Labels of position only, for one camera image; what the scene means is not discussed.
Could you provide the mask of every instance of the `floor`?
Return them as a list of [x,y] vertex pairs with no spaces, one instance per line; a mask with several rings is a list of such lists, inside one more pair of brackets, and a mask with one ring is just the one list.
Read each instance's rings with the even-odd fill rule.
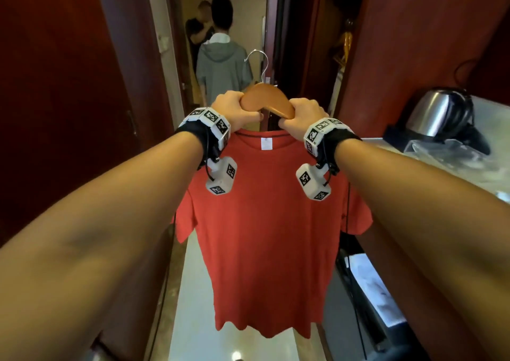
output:
[[315,324],[310,339],[292,329],[267,339],[250,327],[239,331],[232,323],[216,331],[211,281],[195,232],[182,245],[174,241],[163,311],[150,356],[158,316],[159,309],[145,361],[326,361]]

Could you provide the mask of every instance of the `white collar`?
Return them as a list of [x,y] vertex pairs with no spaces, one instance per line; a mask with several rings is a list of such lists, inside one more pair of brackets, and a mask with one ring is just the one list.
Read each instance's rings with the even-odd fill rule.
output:
[[230,36],[226,33],[215,33],[212,35],[209,41],[205,42],[205,44],[212,44],[213,42],[226,44],[227,42],[230,42]]

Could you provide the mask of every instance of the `metal hanger hook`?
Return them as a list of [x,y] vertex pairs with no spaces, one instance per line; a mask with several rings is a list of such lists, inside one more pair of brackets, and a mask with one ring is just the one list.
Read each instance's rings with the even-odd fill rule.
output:
[[244,60],[244,62],[247,62],[247,61],[248,61],[248,59],[250,58],[250,56],[251,56],[253,53],[255,53],[255,52],[260,52],[260,53],[262,53],[262,54],[266,57],[266,60],[267,60],[266,68],[264,69],[264,71],[262,72],[262,75],[261,75],[262,83],[264,83],[264,82],[265,82],[264,80],[265,80],[266,71],[267,71],[267,68],[269,68],[269,58],[267,57],[267,54],[265,54],[263,51],[260,51],[260,50],[258,50],[258,49],[254,49],[254,50],[252,50],[252,51],[249,53],[248,57],[246,57],[246,59]]

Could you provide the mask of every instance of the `black shirt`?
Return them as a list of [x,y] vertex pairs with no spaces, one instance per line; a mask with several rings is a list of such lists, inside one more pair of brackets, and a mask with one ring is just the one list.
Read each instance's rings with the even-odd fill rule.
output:
[[203,23],[198,21],[196,18],[192,18],[192,19],[189,19],[188,21],[186,21],[186,35],[188,36],[188,41],[190,43],[191,59],[193,60],[193,72],[195,72],[195,73],[196,73],[196,62],[198,60],[198,50],[200,49],[200,46],[204,42],[209,40],[214,34],[214,28],[211,27],[207,31],[205,39],[198,44],[194,44],[191,41],[191,35],[201,32],[202,29],[203,29]]

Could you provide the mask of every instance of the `hand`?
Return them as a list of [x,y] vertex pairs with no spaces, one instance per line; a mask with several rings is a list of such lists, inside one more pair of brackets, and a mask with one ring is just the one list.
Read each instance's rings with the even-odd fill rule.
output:
[[264,116],[258,111],[249,112],[241,108],[239,100],[244,93],[227,91],[225,94],[218,95],[211,108],[218,111],[230,123],[231,132],[236,132],[249,123],[260,122]]
[[297,140],[303,140],[304,134],[308,127],[322,118],[327,118],[326,111],[319,106],[316,100],[308,100],[305,98],[290,99],[290,103],[296,109],[294,119],[280,119],[279,126],[287,130]]

